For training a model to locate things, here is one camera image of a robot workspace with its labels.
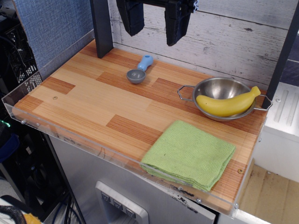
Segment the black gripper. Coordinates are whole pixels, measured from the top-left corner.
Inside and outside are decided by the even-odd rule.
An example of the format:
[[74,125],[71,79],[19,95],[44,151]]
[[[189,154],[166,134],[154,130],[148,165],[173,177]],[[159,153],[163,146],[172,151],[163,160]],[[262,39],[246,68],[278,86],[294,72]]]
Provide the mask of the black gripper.
[[130,36],[144,28],[143,4],[164,7],[167,45],[175,45],[187,33],[190,14],[199,8],[198,0],[117,0],[124,28]]

